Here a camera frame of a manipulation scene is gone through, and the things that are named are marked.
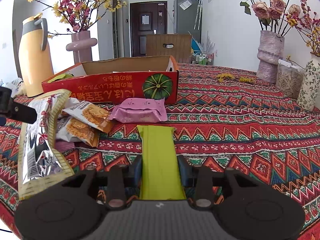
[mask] pink vase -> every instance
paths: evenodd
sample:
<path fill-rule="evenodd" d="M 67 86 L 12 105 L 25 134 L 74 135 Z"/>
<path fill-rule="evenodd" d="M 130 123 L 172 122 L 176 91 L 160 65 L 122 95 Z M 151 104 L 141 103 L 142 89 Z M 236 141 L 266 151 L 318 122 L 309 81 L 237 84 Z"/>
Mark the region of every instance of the pink vase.
<path fill-rule="evenodd" d="M 257 77 L 275 84 L 278 73 L 278 61 L 283 59 L 284 37 L 271 32 L 261 31 L 258 59 L 260 59 Z"/>
<path fill-rule="evenodd" d="M 97 45 L 96 38 L 90 38 L 90 31 L 71 34 L 72 42 L 66 46 L 67 51 L 73 51 L 75 64 L 78 62 L 92 61 L 91 47 Z"/>

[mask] brown cardboard chair back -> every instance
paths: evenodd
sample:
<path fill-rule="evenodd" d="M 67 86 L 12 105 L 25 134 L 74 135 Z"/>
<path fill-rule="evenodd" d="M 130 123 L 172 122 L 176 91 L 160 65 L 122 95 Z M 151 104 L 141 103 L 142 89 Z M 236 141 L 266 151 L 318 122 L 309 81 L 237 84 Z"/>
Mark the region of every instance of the brown cardboard chair back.
<path fill-rule="evenodd" d="M 189 34 L 147 35 L 147 56 L 174 56 L 179 63 L 191 63 L 191 41 Z"/>

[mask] table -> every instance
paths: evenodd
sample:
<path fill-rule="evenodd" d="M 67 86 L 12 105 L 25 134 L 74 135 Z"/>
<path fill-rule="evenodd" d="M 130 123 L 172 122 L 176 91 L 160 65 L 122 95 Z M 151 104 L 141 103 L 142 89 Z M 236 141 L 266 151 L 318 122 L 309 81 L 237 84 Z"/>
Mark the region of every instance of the table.
<path fill-rule="evenodd" d="M 215 171 L 226 167 L 272 185 L 303 205 L 306 221 L 299 240 L 320 238 L 320 111 L 302 111 L 295 100 L 254 72 L 223 67 L 180 65 L 178 101 L 166 107 L 167 125 L 176 128 L 177 154 Z M 219 73 L 235 79 L 220 83 Z M 239 82 L 250 77 L 255 84 Z M 29 98 L 16 99 L 28 103 Z M 112 110 L 113 105 L 101 105 Z M 21 123 L 0 127 L 0 218 L 14 233 L 18 204 L 17 153 Z M 83 143 L 64 153 L 75 172 L 88 166 L 108 171 L 141 154 L 136 124 L 117 123 L 101 134 L 99 147 Z"/>

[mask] yellow-green wrapper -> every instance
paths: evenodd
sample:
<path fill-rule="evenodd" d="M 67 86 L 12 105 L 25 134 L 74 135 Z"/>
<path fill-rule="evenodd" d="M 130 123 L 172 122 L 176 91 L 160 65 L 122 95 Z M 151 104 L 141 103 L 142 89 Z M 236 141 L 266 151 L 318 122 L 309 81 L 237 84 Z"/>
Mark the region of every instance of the yellow-green wrapper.
<path fill-rule="evenodd" d="M 181 185 L 173 127 L 138 125 L 142 138 L 142 200 L 186 199 Z"/>

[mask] open box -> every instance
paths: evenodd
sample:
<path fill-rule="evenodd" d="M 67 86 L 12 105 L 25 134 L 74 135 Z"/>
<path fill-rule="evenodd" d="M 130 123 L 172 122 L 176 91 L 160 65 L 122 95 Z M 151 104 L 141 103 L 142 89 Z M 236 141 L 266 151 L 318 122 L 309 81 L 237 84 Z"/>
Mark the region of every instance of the open box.
<path fill-rule="evenodd" d="M 75 77 L 48 83 L 64 73 Z M 175 104 L 178 82 L 179 68 L 174 57 L 131 57 L 78 63 L 43 81 L 42 88 L 44 93 L 68 89 L 71 97 L 92 103 L 166 98 L 166 104 Z"/>

